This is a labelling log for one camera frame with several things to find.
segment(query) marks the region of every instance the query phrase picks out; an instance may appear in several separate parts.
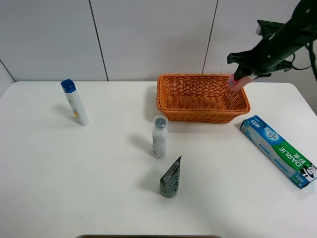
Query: small white bottle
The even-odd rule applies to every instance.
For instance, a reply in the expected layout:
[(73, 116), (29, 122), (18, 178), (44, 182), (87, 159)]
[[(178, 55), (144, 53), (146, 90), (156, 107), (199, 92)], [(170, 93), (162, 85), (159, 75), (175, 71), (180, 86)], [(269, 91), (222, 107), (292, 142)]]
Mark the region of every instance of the small white bottle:
[(87, 125), (89, 123), (89, 117), (74, 82), (67, 79), (62, 81), (60, 84), (64, 90), (69, 105), (74, 112), (77, 122), (80, 125)]
[(156, 116), (153, 119), (153, 156), (163, 158), (166, 155), (166, 136), (168, 119), (164, 116)]

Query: darlie toothpaste box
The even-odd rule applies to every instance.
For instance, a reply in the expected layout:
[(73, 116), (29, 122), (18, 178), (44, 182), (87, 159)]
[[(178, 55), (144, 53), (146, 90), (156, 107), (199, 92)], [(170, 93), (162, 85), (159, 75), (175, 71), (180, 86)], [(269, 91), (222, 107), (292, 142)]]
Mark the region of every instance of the darlie toothpaste box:
[(242, 122), (240, 129), (297, 187), (317, 178), (317, 168), (258, 116)]

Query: robotic arm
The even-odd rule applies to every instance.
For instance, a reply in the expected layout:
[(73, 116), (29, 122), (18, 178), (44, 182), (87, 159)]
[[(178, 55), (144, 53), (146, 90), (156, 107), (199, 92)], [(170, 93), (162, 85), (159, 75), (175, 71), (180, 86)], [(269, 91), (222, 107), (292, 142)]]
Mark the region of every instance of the robotic arm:
[(270, 77), (278, 70), (297, 69), (293, 62), (285, 59), (303, 46), (309, 50), (317, 79), (313, 52), (313, 42), (317, 39), (317, 0), (301, 0), (285, 24), (262, 20), (258, 23), (257, 34), (262, 36), (262, 40), (250, 51), (230, 53), (227, 57), (228, 63), (239, 64), (229, 78), (229, 89), (239, 90), (253, 79)]

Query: white wall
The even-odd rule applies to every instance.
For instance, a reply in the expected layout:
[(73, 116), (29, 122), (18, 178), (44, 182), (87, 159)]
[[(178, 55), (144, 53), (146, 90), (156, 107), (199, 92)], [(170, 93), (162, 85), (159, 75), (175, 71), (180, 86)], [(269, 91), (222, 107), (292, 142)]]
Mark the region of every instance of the white wall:
[[(261, 36), (255, 34), (257, 20), (287, 22), (299, 0), (219, 0), (204, 73), (232, 73), (237, 64), (227, 64), (229, 53), (251, 50)], [(310, 65), (308, 51), (296, 53), (297, 67)], [(317, 82), (312, 70), (278, 72), (262, 82), (294, 84), (317, 113)]]
[(12, 83), (14, 83), (12, 77), (0, 61), (0, 97)]
[(109, 81), (201, 73), (216, 0), (92, 0)]
[(106, 80), (87, 0), (6, 0), (0, 58), (20, 80)]

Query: wicker basket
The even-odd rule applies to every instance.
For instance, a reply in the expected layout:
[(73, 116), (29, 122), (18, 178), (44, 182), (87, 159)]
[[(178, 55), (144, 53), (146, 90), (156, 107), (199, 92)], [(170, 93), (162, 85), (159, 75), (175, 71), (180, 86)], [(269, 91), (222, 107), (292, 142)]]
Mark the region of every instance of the wicker basket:
[(228, 89), (225, 74), (163, 74), (157, 107), (169, 120), (228, 123), (250, 111), (243, 89)]

